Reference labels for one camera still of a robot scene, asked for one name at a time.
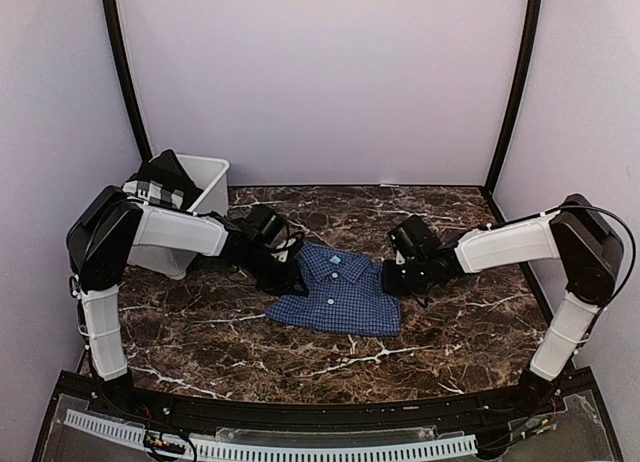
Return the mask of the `blue checked long sleeve shirt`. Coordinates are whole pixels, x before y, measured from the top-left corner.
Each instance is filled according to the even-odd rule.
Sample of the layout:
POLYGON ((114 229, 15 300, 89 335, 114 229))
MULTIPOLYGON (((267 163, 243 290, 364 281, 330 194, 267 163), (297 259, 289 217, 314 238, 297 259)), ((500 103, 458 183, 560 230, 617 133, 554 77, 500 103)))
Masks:
POLYGON ((266 310, 268 319, 364 337, 400 334, 400 302, 382 289, 382 263, 367 255, 308 242, 298 263, 308 294, 280 297, 266 310))

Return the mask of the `white plastic bin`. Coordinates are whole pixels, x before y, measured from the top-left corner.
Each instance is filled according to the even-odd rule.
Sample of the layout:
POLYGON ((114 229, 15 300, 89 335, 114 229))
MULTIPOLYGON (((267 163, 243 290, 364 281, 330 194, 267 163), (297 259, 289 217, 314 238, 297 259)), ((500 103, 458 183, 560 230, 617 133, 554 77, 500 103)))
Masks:
MULTIPOLYGON (((229 208, 227 190, 229 162, 225 159, 180 153, 176 154, 176 158, 200 190, 199 196, 192 197, 191 204, 185 205, 184 208, 198 213, 214 210, 221 215, 226 215, 229 208)), ((187 269, 195 257, 195 252, 184 250, 134 246, 131 248, 128 264, 180 280, 186 276, 187 269)))

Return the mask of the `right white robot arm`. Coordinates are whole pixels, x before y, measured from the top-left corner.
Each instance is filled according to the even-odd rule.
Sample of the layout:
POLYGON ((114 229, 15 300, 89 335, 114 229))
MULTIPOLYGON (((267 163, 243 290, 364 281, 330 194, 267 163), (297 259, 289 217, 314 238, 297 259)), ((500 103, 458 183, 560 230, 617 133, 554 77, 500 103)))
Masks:
POLYGON ((510 395, 511 408, 530 416, 549 398, 546 382, 560 376, 628 280, 619 274, 624 245, 607 222, 612 216, 584 196, 572 194, 557 207, 486 224, 443 242, 412 215, 388 234, 395 257, 383 263, 382 288, 394 296, 426 294, 436 285, 488 269, 540 260, 560 262, 566 286, 526 370, 534 377, 510 395))

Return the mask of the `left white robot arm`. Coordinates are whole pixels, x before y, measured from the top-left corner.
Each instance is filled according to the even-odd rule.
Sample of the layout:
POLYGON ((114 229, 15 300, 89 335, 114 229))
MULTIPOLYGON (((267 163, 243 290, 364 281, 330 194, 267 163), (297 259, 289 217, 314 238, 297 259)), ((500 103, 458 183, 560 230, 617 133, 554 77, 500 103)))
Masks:
POLYGON ((104 381, 101 399, 120 418, 141 409, 140 394, 118 378, 128 372, 118 311, 119 284, 135 246, 174 249, 219 258, 248 272, 257 290, 272 296, 306 297, 297 262, 302 233, 288 234, 284 217, 259 204, 248 216, 230 219, 152 205, 116 186, 104 188, 66 236, 72 270, 69 286, 79 301, 92 367, 104 381))

